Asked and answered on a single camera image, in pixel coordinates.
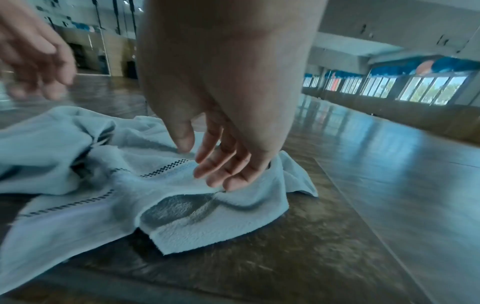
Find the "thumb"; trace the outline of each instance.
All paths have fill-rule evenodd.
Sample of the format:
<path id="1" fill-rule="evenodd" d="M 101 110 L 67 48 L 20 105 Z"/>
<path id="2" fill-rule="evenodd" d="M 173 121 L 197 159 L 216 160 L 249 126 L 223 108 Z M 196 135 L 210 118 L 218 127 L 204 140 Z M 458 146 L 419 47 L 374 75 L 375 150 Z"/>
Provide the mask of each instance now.
<path id="1" fill-rule="evenodd" d="M 179 153 L 190 152 L 195 143 L 195 133 L 191 121 L 164 122 L 171 139 L 178 148 Z"/>

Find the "towel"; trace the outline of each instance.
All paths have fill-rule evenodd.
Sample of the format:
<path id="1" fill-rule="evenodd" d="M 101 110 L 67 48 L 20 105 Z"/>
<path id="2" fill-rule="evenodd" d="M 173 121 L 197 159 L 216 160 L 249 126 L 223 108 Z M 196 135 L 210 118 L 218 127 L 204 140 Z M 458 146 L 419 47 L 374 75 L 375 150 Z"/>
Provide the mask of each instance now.
<path id="1" fill-rule="evenodd" d="M 0 193 L 36 194 L 0 246 L 0 294 L 56 264 L 140 228 L 163 254 L 258 229 L 289 207 L 286 193 L 317 196 L 308 174 L 280 152 L 234 192 L 194 179 L 158 118 L 121 119 L 57 107 L 0 131 Z"/>

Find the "hand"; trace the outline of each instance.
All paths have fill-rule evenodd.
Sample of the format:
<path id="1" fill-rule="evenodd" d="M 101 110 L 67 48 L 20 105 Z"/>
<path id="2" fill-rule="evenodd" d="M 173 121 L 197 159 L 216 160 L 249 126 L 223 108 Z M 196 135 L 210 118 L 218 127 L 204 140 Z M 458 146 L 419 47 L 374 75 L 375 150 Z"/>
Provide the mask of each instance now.
<path id="1" fill-rule="evenodd" d="M 146 1 L 140 85 L 181 152 L 194 145 L 191 120 L 206 114 L 196 178 L 232 191 L 267 168 L 292 125 L 325 3 Z"/>
<path id="2" fill-rule="evenodd" d="M 0 61 L 15 73 L 9 94 L 59 99 L 77 72 L 70 47 L 21 0 L 0 0 L 0 8 Z"/>

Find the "wooden floor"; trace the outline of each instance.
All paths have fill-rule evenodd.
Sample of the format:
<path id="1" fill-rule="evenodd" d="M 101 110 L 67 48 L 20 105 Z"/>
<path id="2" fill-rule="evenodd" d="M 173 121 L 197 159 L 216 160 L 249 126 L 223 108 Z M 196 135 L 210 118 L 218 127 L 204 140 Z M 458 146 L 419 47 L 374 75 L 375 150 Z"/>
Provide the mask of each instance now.
<path id="1" fill-rule="evenodd" d="M 137 83 L 125 79 L 79 77 L 59 103 L 19 103 L 3 92 L 0 128 L 59 104 L 124 118 L 152 114 Z M 166 257 L 135 233 L 7 298 L 114 302 L 107 276 L 119 302 L 149 302 L 149 292 L 171 302 L 478 302 L 479 148 L 302 96 L 284 149 L 308 171 L 319 200 L 291 194 L 289 212 L 267 227 Z M 126 287 L 143 283 L 148 292 Z"/>

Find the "light blue towel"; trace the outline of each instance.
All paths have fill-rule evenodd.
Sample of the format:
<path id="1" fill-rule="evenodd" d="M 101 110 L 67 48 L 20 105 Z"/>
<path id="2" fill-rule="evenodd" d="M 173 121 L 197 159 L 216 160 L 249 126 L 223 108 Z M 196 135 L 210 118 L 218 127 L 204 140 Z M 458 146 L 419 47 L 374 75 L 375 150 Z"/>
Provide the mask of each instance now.
<path id="1" fill-rule="evenodd" d="M 0 193 L 40 194 L 1 244 L 0 294 L 137 227 L 163 254 L 182 252 L 270 223 L 288 209 L 287 192 L 317 196 L 285 152 L 247 188 L 209 188 L 193 178 L 202 137 L 180 155 L 158 118 L 76 107 L 0 131 Z"/>

